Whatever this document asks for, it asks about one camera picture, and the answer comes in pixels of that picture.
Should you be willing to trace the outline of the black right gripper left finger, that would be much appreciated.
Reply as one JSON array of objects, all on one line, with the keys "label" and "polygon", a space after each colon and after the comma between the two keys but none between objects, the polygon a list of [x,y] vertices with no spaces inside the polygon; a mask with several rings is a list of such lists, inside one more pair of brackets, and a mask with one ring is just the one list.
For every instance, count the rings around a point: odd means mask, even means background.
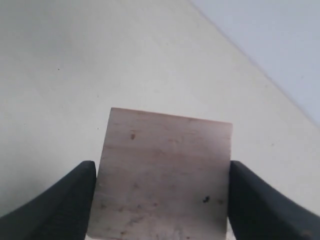
[{"label": "black right gripper left finger", "polygon": [[96,165],[83,161],[45,192],[0,218],[2,240],[83,240],[96,187]]}]

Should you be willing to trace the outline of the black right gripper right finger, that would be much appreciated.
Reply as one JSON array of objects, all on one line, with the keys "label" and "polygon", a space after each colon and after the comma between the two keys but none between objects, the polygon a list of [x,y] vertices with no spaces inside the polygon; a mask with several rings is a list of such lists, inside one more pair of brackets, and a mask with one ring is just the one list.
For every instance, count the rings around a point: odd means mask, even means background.
[{"label": "black right gripper right finger", "polygon": [[318,240],[320,217],[239,161],[229,169],[227,215],[237,240]]}]

